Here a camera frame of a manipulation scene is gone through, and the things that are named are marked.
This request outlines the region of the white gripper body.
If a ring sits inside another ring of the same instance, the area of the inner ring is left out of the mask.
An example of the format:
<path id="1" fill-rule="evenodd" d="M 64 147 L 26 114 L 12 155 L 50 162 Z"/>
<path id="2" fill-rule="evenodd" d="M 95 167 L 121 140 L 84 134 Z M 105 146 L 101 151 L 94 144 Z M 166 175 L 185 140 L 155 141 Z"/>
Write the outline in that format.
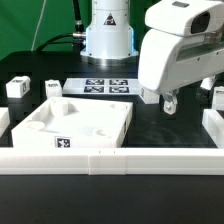
<path id="1" fill-rule="evenodd" d="M 161 0 L 145 15 L 141 85 L 163 94 L 224 72 L 224 2 Z"/>

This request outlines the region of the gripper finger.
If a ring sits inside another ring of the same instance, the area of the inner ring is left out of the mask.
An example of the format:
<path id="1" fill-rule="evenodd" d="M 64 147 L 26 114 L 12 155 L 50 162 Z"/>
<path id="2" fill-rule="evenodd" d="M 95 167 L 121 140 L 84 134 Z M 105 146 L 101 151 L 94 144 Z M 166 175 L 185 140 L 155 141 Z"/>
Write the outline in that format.
<path id="1" fill-rule="evenodd" d="M 200 101 L 206 101 L 210 98 L 211 90 L 217 80 L 216 76 L 211 76 L 202 80 L 196 91 L 196 98 Z"/>
<path id="2" fill-rule="evenodd" d="M 179 93 L 178 90 L 173 90 L 163 94 L 164 99 L 163 110 L 165 113 L 169 115 L 173 115 L 176 113 L 178 104 L 177 100 L 178 93 Z"/>

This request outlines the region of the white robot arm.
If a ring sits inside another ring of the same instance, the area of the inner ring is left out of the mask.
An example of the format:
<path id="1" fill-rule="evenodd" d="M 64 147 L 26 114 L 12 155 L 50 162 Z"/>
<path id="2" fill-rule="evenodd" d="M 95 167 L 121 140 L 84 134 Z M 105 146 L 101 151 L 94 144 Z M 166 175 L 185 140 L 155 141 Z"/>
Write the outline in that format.
<path id="1" fill-rule="evenodd" d="M 138 80 L 176 112 L 178 90 L 224 72 L 224 0 L 160 0 L 145 14 L 150 30 L 134 49 L 130 0 L 92 0 L 83 60 L 99 65 L 139 58 Z"/>

